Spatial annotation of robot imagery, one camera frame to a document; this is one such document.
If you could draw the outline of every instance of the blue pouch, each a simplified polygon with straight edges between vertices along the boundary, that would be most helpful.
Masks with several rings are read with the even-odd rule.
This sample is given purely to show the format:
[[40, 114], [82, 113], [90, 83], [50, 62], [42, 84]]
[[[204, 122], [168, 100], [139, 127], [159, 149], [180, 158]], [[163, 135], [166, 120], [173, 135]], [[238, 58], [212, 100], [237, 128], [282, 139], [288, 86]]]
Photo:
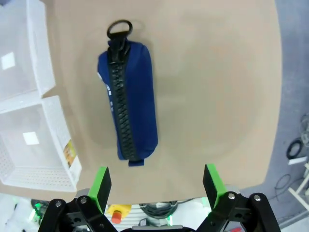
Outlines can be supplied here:
[[[119, 23], [127, 23], [129, 30], [111, 33]], [[98, 74], [111, 104], [118, 157], [140, 166], [155, 150], [158, 134], [151, 58], [145, 45], [127, 39], [132, 30], [127, 20], [109, 26], [109, 48], [98, 58]]]

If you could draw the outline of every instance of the black zipper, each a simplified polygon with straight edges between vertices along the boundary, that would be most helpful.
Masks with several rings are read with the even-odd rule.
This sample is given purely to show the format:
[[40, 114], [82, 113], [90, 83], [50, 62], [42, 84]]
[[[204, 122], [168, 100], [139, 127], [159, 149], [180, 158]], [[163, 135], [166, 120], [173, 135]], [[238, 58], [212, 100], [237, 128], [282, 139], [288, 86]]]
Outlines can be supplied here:
[[126, 37], [111, 40], [108, 49], [108, 68], [111, 81], [112, 106], [122, 156], [130, 161], [139, 161], [131, 125], [129, 121], [126, 97], [126, 65], [130, 53], [130, 44]]

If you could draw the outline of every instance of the green tape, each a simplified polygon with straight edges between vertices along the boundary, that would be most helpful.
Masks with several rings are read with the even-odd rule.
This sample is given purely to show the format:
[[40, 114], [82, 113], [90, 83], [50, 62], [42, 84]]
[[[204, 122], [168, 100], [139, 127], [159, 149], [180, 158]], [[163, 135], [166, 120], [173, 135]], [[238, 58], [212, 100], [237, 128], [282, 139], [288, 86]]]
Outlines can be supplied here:
[[208, 171], [211, 175], [212, 181], [216, 187], [217, 190], [217, 198], [214, 204], [214, 207], [216, 207], [217, 203], [219, 202], [219, 198], [221, 196], [223, 196], [227, 191], [226, 191], [226, 187], [221, 179], [221, 177], [219, 176], [219, 173], [216, 169], [216, 166], [214, 164], [207, 164], [207, 168]]
[[101, 209], [101, 206], [98, 202], [98, 192], [99, 192], [101, 184], [103, 182], [103, 178], [104, 178], [106, 169], [107, 169], [106, 167], [101, 167], [98, 170], [96, 178], [95, 178], [95, 180], [94, 180], [94, 182], [93, 182], [93, 184], [92, 184], [92, 186], [89, 190], [89, 193], [88, 193], [88, 197], [90, 197], [93, 201], [96, 202], [97, 207], [101, 211], [101, 213], [104, 213], [105, 209]]

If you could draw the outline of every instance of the yellow sticker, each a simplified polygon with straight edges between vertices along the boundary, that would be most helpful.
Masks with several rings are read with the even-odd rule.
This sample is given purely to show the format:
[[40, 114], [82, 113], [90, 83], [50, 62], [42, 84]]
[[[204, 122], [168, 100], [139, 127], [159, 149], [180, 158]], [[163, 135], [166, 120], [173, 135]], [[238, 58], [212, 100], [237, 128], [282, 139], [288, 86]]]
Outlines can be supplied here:
[[73, 147], [72, 140], [70, 140], [68, 142], [68, 144], [66, 145], [66, 147], [64, 148], [63, 154], [64, 154], [64, 157], [66, 158], [66, 161], [67, 161], [68, 166], [70, 168], [72, 166], [73, 162], [74, 162], [75, 157], [76, 157], [76, 152], [75, 152], [75, 149]]

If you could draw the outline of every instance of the screw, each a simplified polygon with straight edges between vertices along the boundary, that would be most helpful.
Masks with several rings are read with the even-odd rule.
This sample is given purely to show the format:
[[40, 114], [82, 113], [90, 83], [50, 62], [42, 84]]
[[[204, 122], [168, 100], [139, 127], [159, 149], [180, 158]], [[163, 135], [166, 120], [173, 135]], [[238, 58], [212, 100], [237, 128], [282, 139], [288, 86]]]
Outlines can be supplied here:
[[82, 204], [85, 204], [86, 202], [87, 202], [86, 197], [81, 198], [81, 203], [82, 203]]
[[235, 195], [233, 193], [229, 193], [227, 197], [231, 200], [235, 199]]
[[255, 196], [254, 196], [254, 199], [255, 199], [257, 202], [259, 202], [259, 201], [261, 200], [260, 196], [258, 196], [258, 195], [255, 195]]
[[59, 207], [59, 206], [61, 206], [61, 201], [56, 202], [56, 207]]

